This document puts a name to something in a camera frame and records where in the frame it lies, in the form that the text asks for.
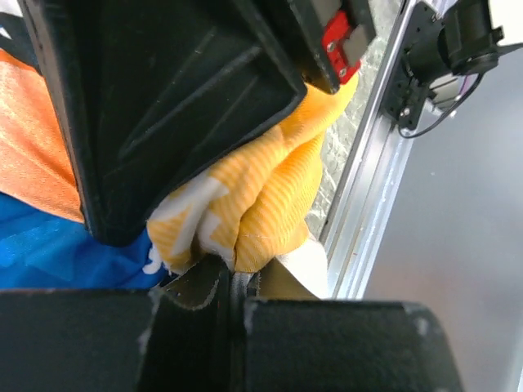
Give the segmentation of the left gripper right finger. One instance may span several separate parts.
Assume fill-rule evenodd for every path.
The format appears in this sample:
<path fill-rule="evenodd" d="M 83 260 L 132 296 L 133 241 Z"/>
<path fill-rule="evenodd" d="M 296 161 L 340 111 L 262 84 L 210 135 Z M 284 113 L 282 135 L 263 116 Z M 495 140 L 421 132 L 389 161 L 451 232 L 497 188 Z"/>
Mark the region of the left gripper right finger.
<path fill-rule="evenodd" d="M 424 305 L 313 297 L 282 265 L 230 284 L 233 391 L 460 391 L 445 330 Z"/>

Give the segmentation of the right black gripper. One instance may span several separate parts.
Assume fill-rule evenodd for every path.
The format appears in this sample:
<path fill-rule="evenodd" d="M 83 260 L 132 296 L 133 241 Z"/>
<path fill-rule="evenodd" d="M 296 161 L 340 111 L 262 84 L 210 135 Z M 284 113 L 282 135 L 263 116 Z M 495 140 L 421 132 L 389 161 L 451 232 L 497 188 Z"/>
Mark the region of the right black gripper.
<path fill-rule="evenodd" d="M 369 1 L 287 1 L 285 46 L 311 85 L 336 92 L 376 38 Z"/>

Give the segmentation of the white pillow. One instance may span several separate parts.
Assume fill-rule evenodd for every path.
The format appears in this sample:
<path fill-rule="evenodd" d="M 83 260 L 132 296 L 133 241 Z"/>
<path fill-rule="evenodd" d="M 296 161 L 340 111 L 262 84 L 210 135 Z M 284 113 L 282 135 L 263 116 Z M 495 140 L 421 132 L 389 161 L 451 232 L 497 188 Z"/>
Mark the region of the white pillow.
<path fill-rule="evenodd" d="M 299 248 L 277 256 L 261 272 L 260 289 L 271 299 L 327 299 L 328 259 L 323 245 L 310 236 Z"/>

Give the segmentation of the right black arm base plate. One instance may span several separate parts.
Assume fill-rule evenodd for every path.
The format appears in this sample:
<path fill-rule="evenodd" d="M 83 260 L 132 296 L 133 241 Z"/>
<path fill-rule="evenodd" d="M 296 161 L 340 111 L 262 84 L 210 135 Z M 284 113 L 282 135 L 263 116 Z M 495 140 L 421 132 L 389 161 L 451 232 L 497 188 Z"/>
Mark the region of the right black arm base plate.
<path fill-rule="evenodd" d="M 449 72 L 440 53 L 442 29 L 434 8 L 416 2 L 381 103 L 383 114 L 401 128 L 417 127 L 430 85 Z"/>

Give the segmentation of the yellow pillowcase with blue lining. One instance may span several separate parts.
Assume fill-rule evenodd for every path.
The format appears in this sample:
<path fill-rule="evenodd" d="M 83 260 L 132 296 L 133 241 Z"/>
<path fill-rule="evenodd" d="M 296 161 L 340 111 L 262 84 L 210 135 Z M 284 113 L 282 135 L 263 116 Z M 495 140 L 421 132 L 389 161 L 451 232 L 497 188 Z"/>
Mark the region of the yellow pillowcase with blue lining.
<path fill-rule="evenodd" d="M 314 236 L 306 224 L 320 186 L 326 130 L 355 93 L 308 87 L 304 101 L 258 139 L 225 156 L 154 210 L 126 247 L 84 228 L 74 174 L 17 2 L 1 4 L 1 285 L 150 288 L 186 272 L 197 252 L 256 273 Z"/>

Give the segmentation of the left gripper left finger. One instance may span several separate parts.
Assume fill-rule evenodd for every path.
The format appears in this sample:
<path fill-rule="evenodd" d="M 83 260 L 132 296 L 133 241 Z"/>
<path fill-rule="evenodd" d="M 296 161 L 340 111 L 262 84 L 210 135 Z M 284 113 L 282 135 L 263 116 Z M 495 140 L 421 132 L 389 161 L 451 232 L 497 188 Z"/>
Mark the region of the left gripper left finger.
<path fill-rule="evenodd" d="M 224 391 L 229 283 L 209 257 L 147 290 L 4 290 L 1 388 Z"/>

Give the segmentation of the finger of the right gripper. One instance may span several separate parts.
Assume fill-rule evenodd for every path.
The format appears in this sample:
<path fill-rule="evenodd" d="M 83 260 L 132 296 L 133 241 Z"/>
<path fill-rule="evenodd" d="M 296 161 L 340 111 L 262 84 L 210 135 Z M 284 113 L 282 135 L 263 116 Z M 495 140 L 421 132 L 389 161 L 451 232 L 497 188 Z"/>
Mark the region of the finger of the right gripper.
<path fill-rule="evenodd" d="M 251 1 L 20 3 L 85 225 L 131 243 L 174 189 L 286 118 L 306 87 Z"/>

